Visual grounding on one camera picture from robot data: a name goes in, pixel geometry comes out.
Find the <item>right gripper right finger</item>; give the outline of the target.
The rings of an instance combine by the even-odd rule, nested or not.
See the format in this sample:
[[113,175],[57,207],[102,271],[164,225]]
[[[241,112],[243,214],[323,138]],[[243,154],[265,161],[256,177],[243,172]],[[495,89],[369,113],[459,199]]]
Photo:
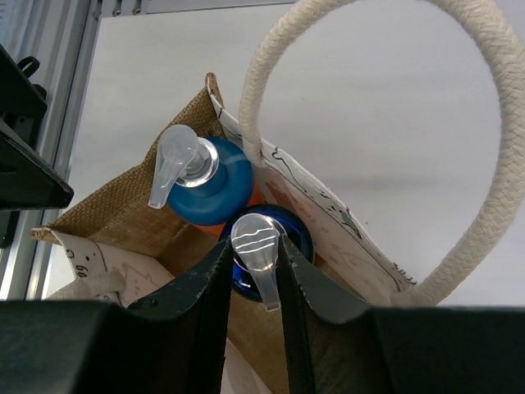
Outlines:
[[524,311],[371,305],[279,242],[293,393],[521,393]]

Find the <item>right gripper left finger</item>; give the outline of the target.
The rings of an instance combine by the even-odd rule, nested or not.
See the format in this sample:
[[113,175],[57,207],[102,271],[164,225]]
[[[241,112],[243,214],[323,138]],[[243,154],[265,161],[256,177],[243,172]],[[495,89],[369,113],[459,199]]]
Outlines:
[[4,393],[217,393],[232,247],[218,242],[128,308],[103,301],[4,301]]

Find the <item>aluminium frame rail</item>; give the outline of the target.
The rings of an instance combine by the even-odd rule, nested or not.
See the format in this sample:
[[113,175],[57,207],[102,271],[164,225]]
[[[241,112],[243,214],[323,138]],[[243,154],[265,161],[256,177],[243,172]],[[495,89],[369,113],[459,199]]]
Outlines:
[[[15,61],[39,60],[34,80],[48,94],[36,152],[61,177],[68,174],[103,19],[264,6],[264,1],[3,1],[1,45]],[[43,296],[52,248],[31,240],[29,231],[57,215],[56,209],[20,214],[1,250],[2,300]]]

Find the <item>light blue pump bottle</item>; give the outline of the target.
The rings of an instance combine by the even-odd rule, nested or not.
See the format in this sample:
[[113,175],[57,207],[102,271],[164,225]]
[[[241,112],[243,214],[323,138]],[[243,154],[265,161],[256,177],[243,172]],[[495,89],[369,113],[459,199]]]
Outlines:
[[168,206],[179,218],[219,237],[242,209],[264,202],[250,161],[236,144],[203,138],[174,125],[157,142],[150,208]]

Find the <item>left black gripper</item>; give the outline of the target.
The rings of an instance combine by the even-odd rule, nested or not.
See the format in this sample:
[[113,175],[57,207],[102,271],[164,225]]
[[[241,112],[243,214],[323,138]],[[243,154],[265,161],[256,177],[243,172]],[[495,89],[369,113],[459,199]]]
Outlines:
[[1,49],[1,247],[14,240],[19,212],[65,208],[73,189],[36,152],[47,91],[30,82],[36,57],[15,62]]

